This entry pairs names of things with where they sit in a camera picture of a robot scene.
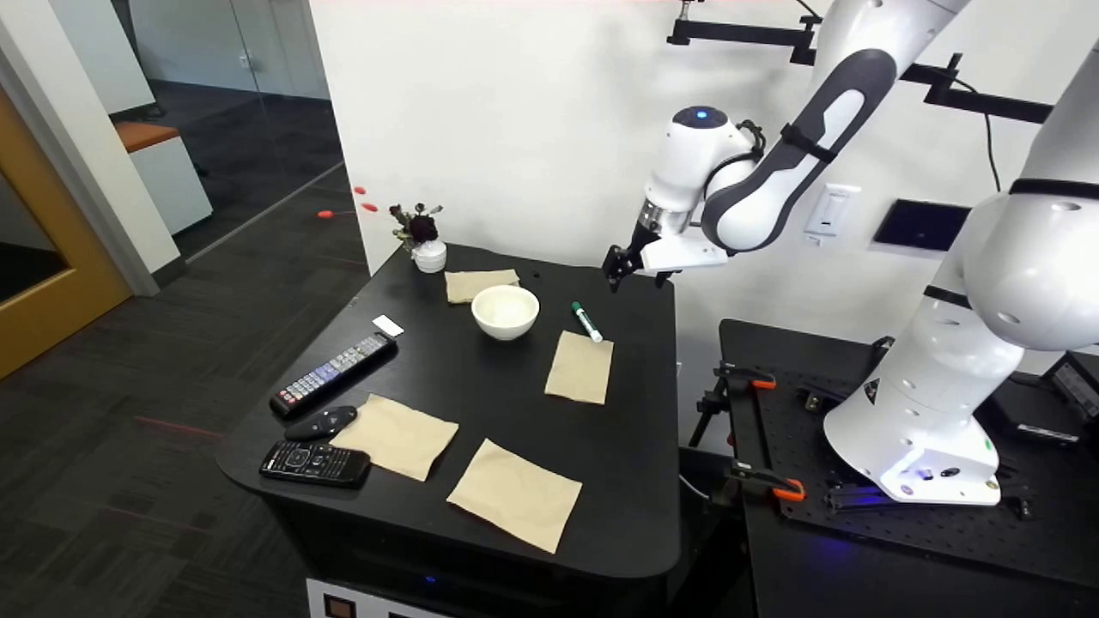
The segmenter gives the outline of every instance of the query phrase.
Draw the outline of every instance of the white bowl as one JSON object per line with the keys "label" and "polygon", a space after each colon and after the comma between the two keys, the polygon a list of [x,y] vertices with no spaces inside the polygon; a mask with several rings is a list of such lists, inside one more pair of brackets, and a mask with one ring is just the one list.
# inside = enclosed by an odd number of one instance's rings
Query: white bowl
{"label": "white bowl", "polygon": [[471,312],[490,340],[519,340],[536,323],[541,300],[519,286],[490,286],[475,295]]}

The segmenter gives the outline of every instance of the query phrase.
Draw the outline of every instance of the marker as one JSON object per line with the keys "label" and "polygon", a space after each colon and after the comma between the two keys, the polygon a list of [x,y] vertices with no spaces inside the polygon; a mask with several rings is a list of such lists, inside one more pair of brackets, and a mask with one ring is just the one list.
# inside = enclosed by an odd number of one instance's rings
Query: marker
{"label": "marker", "polygon": [[584,306],[582,302],[575,302],[575,316],[582,320],[582,326],[586,331],[586,336],[594,340],[594,344],[602,344],[606,336],[592,326],[592,320],[586,320],[586,312],[584,312]]}

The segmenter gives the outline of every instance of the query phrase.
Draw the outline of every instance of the black table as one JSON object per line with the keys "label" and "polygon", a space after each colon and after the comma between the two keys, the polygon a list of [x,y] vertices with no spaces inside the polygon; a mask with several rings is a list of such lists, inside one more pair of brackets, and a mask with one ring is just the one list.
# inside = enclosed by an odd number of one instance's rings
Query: black table
{"label": "black table", "polygon": [[[858,383],[870,369],[870,347],[733,320],[720,323],[720,356],[781,371],[781,388]],[[733,417],[736,447],[743,459],[769,462],[781,458],[763,441],[758,417]],[[1092,587],[839,537],[782,517],[766,499],[745,499],[743,517],[758,616],[1099,616]]]}
{"label": "black table", "polygon": [[[420,276],[409,255],[394,255],[278,380],[372,333],[375,316],[391,316],[405,326],[400,356],[326,404],[384,396],[460,421],[427,485],[377,468],[361,492],[258,477],[282,435],[263,402],[227,435],[225,474],[271,504],[321,579],[455,616],[658,612],[681,561],[674,287],[626,282],[608,291],[594,268],[450,248],[450,272],[484,268],[515,268],[544,302],[519,344],[489,340],[468,306],[447,306],[439,276]],[[544,396],[560,331],[582,333],[571,302],[584,302],[616,340],[602,409]],[[481,441],[584,481],[558,556],[447,504]]]}

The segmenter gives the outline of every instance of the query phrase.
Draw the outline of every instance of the door frame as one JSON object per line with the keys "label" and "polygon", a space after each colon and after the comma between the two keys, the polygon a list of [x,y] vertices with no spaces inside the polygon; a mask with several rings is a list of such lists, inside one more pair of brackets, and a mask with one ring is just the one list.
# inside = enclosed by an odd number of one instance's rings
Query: door frame
{"label": "door frame", "polygon": [[115,262],[118,276],[130,287],[130,295],[155,295],[159,282],[144,268],[141,255],[134,250],[127,230],[118,223],[115,208],[100,192],[91,190],[85,160],[55,133],[55,127],[43,117],[30,100],[30,89],[16,80],[7,55],[0,55],[0,86],[7,89],[14,111],[20,112],[24,127],[38,141],[48,165],[60,173],[62,184],[70,190],[76,208],[85,216],[91,230],[96,233],[100,248]]}

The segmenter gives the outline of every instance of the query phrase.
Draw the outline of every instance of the white robot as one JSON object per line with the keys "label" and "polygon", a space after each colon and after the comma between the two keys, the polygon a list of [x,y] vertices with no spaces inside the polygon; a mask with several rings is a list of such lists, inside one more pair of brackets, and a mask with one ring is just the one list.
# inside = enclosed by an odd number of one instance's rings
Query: white robot
{"label": "white robot", "polygon": [[[763,156],[720,111],[674,117],[611,282],[726,264],[781,238],[792,203],[854,138],[899,73],[970,0],[839,0],[815,97]],[[1042,127],[1011,192],[971,207],[909,326],[826,417],[830,451],[894,502],[1000,504],[1000,453],[971,413],[1025,349],[1099,344],[1099,48]]]}

